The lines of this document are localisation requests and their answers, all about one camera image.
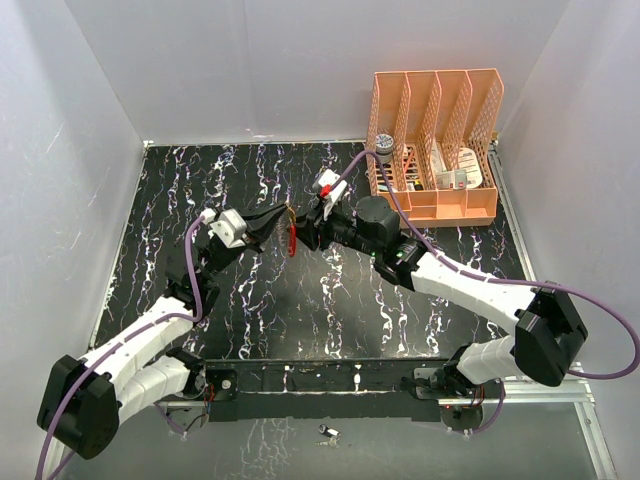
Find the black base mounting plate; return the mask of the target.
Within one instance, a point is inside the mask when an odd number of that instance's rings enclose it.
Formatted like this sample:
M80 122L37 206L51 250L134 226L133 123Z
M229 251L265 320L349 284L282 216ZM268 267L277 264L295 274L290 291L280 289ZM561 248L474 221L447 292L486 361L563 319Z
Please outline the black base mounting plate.
M467 404L471 390L447 387L441 359L211 360L211 422L253 419L409 418L438 422L442 400Z

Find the small round grey jar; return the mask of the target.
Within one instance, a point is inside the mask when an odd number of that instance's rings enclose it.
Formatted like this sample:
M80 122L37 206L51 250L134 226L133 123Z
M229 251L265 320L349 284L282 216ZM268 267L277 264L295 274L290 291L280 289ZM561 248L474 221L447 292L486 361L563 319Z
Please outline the small round grey jar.
M375 151L383 163L393 160L394 138L392 135L380 133L375 137Z

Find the orange plastic file organizer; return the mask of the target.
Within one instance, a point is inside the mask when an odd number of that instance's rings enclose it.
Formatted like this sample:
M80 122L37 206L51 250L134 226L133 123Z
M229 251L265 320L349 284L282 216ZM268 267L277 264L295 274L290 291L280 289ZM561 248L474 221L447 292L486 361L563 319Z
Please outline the orange plastic file organizer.
M495 68L377 72L365 145L380 133L394 138L393 160L367 160L370 191L396 195L419 227L487 226L497 215L498 190L488 163L504 84ZM483 184L436 186L435 174L458 167L462 147L475 151Z

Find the white round label card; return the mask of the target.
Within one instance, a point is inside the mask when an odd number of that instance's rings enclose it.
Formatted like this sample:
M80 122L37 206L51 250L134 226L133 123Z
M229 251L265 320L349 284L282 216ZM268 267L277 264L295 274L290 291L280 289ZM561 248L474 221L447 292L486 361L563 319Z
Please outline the white round label card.
M439 189L475 189L483 184L482 170L474 150L462 147L458 153L457 165L456 169L441 170L435 174Z

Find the metal key organizer red handle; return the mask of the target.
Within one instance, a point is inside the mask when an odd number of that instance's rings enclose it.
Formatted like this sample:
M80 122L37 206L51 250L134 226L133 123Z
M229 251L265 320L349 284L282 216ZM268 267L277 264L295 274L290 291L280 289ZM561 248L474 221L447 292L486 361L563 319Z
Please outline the metal key organizer red handle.
M296 212L289 203L286 204L286 207L289 218L288 255L293 258L297 251Z

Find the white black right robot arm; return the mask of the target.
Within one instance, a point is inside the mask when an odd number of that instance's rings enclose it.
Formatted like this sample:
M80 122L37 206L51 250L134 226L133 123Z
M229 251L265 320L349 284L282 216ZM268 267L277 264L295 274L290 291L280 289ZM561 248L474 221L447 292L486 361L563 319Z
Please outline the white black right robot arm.
M588 337L567 293L551 285L505 285L493 277L481 281L477 272L464 276L458 264L443 264L404 233L398 213L383 197L362 198L352 215L340 205L327 210L320 200L297 216L295 233L311 250L339 243L370 255L389 283L451 301L505 331L497 340L459 347L428 379L415 381L417 387L466 397L481 384L519 375L557 387Z

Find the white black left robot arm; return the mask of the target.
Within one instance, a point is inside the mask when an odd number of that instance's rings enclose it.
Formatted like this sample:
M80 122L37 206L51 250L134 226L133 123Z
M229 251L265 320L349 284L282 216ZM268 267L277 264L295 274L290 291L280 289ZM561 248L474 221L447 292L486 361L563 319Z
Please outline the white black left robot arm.
M168 395L200 396L207 383L201 361L165 350L212 311L215 276L246 251L261 252L286 210L284 203L251 213L203 210L168 258L167 286L150 309L97 349L54 363L36 419L46 434L41 453L59 442L92 459L140 410Z

